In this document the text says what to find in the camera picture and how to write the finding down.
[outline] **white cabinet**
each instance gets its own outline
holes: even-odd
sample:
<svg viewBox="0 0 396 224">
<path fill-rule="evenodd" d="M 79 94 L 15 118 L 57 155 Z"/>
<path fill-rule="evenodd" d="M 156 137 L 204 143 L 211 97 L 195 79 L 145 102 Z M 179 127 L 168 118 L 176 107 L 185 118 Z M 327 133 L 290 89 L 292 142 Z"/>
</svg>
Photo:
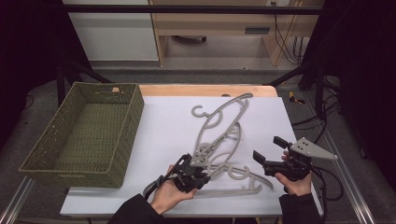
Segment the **white cabinet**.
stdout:
<svg viewBox="0 0 396 224">
<path fill-rule="evenodd" d="M 147 0 L 64 0 L 65 4 L 148 5 Z M 158 61 L 150 14 L 69 13 L 90 61 Z"/>
</svg>

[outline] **finger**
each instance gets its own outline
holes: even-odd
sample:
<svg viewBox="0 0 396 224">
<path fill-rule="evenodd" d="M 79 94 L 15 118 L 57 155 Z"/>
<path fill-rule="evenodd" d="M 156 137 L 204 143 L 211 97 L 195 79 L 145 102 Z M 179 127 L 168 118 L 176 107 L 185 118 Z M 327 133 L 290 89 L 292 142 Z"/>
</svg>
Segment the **finger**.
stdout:
<svg viewBox="0 0 396 224">
<path fill-rule="evenodd" d="M 290 180 L 282 175 L 281 173 L 276 173 L 275 178 L 284 186 L 287 186 L 290 184 Z"/>
<path fill-rule="evenodd" d="M 166 171 L 166 173 L 169 173 L 172 170 L 173 167 L 174 167 L 174 164 L 169 165 L 168 171 Z"/>
<path fill-rule="evenodd" d="M 185 200 L 193 199 L 193 198 L 194 198 L 194 194 L 196 193 L 197 190 L 198 190 L 198 189 L 193 189 L 192 191 L 186 193 L 184 199 L 185 199 Z"/>
<path fill-rule="evenodd" d="M 309 173 L 306 177 L 304 177 L 303 181 L 311 182 L 311 181 L 312 181 L 312 175 L 311 175 L 311 173 Z"/>
<path fill-rule="evenodd" d="M 163 182 L 163 183 L 164 183 L 164 184 L 169 184 L 169 185 L 172 185 L 172 186 L 176 186 L 173 179 L 168 179 L 168 180 L 166 180 L 166 181 Z"/>
</svg>

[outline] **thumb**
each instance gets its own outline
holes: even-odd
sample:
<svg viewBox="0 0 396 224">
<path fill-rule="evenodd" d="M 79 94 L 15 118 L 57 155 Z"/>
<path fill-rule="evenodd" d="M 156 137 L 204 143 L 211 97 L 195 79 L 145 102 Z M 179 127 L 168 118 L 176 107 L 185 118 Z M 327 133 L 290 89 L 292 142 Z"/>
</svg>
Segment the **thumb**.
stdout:
<svg viewBox="0 0 396 224">
<path fill-rule="evenodd" d="M 183 200 L 189 200 L 189 199 L 193 199 L 194 198 L 194 194 L 196 193 L 198 189 L 193 189 L 192 191 L 184 194 L 184 198 Z"/>
<path fill-rule="evenodd" d="M 281 173 L 276 173 L 275 178 L 285 187 L 290 183 L 290 180 Z"/>
</svg>

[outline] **floor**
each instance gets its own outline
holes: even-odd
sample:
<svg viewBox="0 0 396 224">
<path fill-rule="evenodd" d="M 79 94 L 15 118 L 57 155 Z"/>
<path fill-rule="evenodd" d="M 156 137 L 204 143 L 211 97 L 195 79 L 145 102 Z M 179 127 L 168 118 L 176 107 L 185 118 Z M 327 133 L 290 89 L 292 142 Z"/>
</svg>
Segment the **floor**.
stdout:
<svg viewBox="0 0 396 224">
<path fill-rule="evenodd" d="M 169 40 L 169 48 L 163 67 L 155 63 L 134 62 L 134 70 L 123 65 L 121 69 L 114 70 L 114 66 L 97 64 L 95 69 L 104 77 L 112 80 L 129 80 L 136 83 L 233 83 L 233 84 L 262 84 L 281 77 L 289 70 L 296 67 L 285 58 L 280 66 L 272 66 L 262 40 L 257 36 L 249 37 L 221 37 L 209 36 L 206 42 L 200 39 L 188 39 L 174 36 Z M 286 110 L 290 116 L 290 122 L 294 123 L 314 115 L 312 105 L 312 91 L 301 92 L 296 83 L 300 77 L 294 77 L 284 84 L 276 87 L 280 97 L 284 99 Z M 305 100 L 305 104 L 290 101 L 290 92 L 294 93 L 296 100 Z M 36 140 L 56 112 L 56 85 L 48 83 L 30 92 L 34 96 L 32 105 L 21 116 L 21 122 L 15 129 L 14 134 L 3 150 L 0 151 L 0 183 L 2 194 L 0 195 L 0 210 L 4 210 L 17 190 L 23 176 L 17 170 L 24 157 L 35 144 Z M 329 97 L 329 105 L 336 103 L 332 92 L 325 91 Z M 329 202 L 329 216 L 327 223 L 374 223 L 372 220 L 362 220 L 359 209 L 361 201 L 356 200 L 358 192 L 363 198 L 363 205 L 369 208 L 366 217 L 374 218 L 375 223 L 396 223 L 396 196 L 389 189 L 383 176 L 379 173 L 372 161 L 360 158 L 357 144 L 353 134 L 349 130 L 346 121 L 342 118 L 339 108 L 328 116 L 326 132 L 320 138 L 319 144 L 323 147 L 335 147 L 339 150 L 340 157 L 347 164 L 352 175 L 353 185 L 346 189 L 342 200 Z M 320 128 L 323 127 L 314 119 L 305 126 L 294 129 L 296 137 L 315 139 Z M 318 161 L 333 172 L 337 173 L 337 164 Z M 336 181 L 329 177 L 328 189 L 331 197 L 339 193 Z M 24 207 L 21 209 L 19 222 L 34 223 L 32 219 L 22 222 L 21 218 L 46 218 L 48 223 L 61 223 L 60 220 L 50 222 L 48 218 L 60 218 L 71 223 L 68 218 L 59 216 L 59 209 L 64 200 L 64 189 L 49 189 L 38 184 L 32 188 Z M 87 223 L 85 219 L 77 219 L 80 223 Z M 262 220 L 262 223 L 274 223 L 272 219 Z"/>
</svg>

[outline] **black sleeve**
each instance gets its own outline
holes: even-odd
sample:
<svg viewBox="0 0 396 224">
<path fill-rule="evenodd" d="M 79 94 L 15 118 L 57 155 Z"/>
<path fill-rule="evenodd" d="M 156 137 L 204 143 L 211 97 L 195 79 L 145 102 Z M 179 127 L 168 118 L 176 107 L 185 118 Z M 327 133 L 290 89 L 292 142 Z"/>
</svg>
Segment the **black sleeve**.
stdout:
<svg viewBox="0 0 396 224">
<path fill-rule="evenodd" d="M 163 216 L 159 215 L 141 194 L 136 194 L 122 204 L 107 224 L 156 224 L 162 219 Z"/>
<path fill-rule="evenodd" d="M 279 198 L 284 224 L 319 224 L 321 218 L 312 194 L 285 194 Z"/>
</svg>

